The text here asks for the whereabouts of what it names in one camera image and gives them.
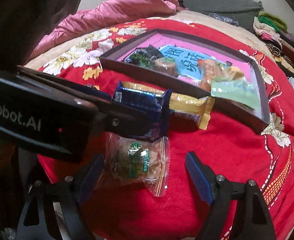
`qr code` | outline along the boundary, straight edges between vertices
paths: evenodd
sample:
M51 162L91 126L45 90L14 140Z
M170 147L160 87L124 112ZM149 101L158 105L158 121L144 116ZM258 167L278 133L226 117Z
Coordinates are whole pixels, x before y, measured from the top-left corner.
M114 101L121 103L122 95L122 92L116 92Z

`food wrapper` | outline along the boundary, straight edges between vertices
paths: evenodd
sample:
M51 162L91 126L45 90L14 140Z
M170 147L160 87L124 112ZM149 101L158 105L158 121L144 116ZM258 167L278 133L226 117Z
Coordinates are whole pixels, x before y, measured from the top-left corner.
M141 68L152 69L153 60L162 58L163 55L154 46L149 45L147 48L137 48L123 59L126 63L137 65Z
M153 70L169 76L178 76L177 63L173 57L162 57L152 62Z
M131 82L123 82L122 85L128 89L141 90L158 95L164 94L164 91L146 85ZM172 93L169 108L175 116L192 120L199 129L206 130L214 102L215 99L212 97L197 99L187 95Z
M224 77L223 68L212 59L198 60L198 67L202 72L202 79L199 87L211 91L211 82L215 77Z
M111 133L106 149L105 169L96 189L144 183L154 196L165 195L170 164L167 137L150 143Z
M172 91L155 94L142 90L126 88L118 83L113 100L126 106L146 112L152 122L150 130L142 137L126 135L128 138L154 142L167 136L169 126L169 101Z
M254 110L261 107L258 93L253 84L243 79L222 82L213 80L211 96L229 99Z

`yellow flower print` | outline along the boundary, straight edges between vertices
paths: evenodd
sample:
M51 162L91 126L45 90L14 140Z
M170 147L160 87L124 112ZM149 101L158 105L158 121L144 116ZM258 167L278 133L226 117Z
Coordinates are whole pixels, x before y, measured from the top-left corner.
M103 69L101 67L97 67L95 69L89 67L84 70L83 79L88 80L90 78L97 79L99 77L99 74L103 72Z
M124 25L124 27L125 27L125 28L130 27L130 28L134 28L134 29L136 29L136 28L140 28L139 25Z
M125 41L127 41L127 39L124 39L124 38L116 38L116 42L117 43L123 43L123 42L125 42Z
M111 27L111 28L110 28L110 31L113 32L113 33L118 32L118 30L119 30L119 29L118 29L118 28L115 28L115 27Z
M103 72L103 69L101 67L95 68L94 79L97 79L99 77L99 74L102 72Z

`clear plastic bag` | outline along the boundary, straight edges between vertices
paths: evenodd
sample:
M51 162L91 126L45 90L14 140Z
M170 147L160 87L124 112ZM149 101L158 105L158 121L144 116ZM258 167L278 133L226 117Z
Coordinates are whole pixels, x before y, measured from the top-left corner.
M150 143L111 133L106 150L105 170L98 187L143 182L154 196L165 195L170 164L167 137Z

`pink blanket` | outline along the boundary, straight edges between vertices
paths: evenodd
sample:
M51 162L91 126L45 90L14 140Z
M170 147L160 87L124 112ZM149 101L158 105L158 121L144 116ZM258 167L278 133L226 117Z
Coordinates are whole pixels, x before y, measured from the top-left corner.
M108 0L93 10L79 11L62 20L57 28L43 37L29 60L86 33L139 18L171 15L178 7L177 0Z

